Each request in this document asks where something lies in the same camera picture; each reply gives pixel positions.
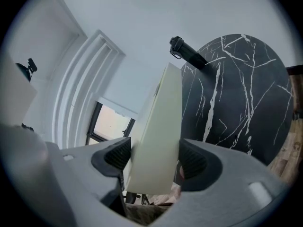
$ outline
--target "window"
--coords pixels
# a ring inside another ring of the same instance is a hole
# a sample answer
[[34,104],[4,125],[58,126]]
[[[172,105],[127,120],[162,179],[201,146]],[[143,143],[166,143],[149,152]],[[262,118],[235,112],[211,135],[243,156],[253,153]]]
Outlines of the window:
[[97,102],[89,124],[86,145],[127,137],[132,130],[134,122],[134,119],[121,115]]

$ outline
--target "black cylindrical object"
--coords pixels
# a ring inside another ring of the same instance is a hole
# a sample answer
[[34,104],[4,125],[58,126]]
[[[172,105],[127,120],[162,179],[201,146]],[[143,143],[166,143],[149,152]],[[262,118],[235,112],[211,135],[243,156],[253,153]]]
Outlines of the black cylindrical object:
[[27,60],[27,62],[28,62],[28,68],[30,69],[30,71],[33,73],[34,71],[37,71],[38,69],[37,69],[37,66],[35,65],[35,63],[34,63],[34,61],[33,61],[33,59],[32,58],[29,58],[28,60]]
[[169,43],[171,44],[169,52],[177,59],[183,58],[199,70],[207,63],[197,51],[185,43],[179,36],[173,37]]

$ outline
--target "round tabletop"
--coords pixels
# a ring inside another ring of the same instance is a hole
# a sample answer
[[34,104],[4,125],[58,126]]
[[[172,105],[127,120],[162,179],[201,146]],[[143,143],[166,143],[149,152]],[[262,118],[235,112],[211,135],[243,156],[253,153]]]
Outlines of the round tabletop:
[[292,119],[289,76],[277,54],[248,35],[226,35],[198,52],[202,70],[182,68],[181,137],[246,152],[268,165]]

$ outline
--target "white ceiling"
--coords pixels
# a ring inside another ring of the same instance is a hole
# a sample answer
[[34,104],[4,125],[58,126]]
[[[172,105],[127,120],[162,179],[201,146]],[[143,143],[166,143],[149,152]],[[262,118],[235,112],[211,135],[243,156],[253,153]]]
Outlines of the white ceiling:
[[45,119],[50,117],[52,111],[48,108],[54,104],[48,102],[50,94],[54,94],[51,87],[54,75],[58,74],[56,70],[62,71],[63,65],[68,66],[65,54],[80,37],[83,37],[82,31],[60,0],[29,0],[7,33],[5,49],[13,61],[27,67],[27,60],[32,58],[37,66],[31,78],[37,95],[23,123],[42,137],[49,133]]
[[303,63],[296,34],[273,0],[64,0],[89,36],[97,28],[142,66],[184,61],[169,54],[179,35],[195,49],[226,34],[247,34],[272,47],[285,66]]

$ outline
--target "wooden floor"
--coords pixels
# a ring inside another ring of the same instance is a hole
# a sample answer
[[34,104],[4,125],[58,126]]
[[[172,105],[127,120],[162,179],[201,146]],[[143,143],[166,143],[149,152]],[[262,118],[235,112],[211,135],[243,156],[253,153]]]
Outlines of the wooden floor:
[[[293,86],[294,112],[303,110],[303,75],[290,76]],[[303,159],[303,119],[292,120],[286,141],[276,158],[268,166],[271,172],[292,185]]]

